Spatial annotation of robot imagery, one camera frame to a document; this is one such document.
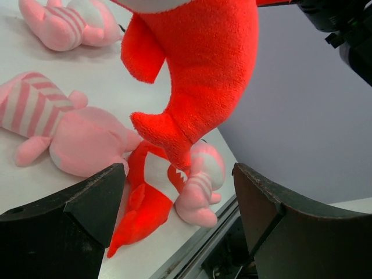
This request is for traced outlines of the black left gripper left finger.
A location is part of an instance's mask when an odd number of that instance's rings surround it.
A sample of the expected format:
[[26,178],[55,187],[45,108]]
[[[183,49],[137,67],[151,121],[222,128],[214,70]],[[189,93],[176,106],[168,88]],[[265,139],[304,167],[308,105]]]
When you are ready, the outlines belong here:
[[98,278],[125,179],[114,163],[1,214],[1,278]]

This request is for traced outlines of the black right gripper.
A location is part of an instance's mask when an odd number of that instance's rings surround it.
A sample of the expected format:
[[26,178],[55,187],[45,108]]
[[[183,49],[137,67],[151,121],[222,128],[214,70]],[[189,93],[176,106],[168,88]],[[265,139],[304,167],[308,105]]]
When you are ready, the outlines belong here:
[[257,1],[258,7],[297,5],[327,43],[366,83],[371,84],[371,1]]

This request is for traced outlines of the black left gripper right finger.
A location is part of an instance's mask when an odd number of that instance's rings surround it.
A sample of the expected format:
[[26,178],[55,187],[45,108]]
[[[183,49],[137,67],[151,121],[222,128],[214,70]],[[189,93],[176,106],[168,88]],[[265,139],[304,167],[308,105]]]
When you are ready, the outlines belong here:
[[371,215],[312,200],[243,163],[232,176],[259,278],[370,278]]

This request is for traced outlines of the red whale plush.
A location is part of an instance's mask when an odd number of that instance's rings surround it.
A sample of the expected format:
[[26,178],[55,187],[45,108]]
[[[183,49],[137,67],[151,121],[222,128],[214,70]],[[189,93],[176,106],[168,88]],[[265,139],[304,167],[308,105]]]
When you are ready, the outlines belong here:
[[162,113],[134,112],[138,134],[178,169],[190,149],[228,119],[252,76],[259,40],[255,1],[119,1],[133,15],[121,59],[137,80],[153,83],[163,64],[171,93]]

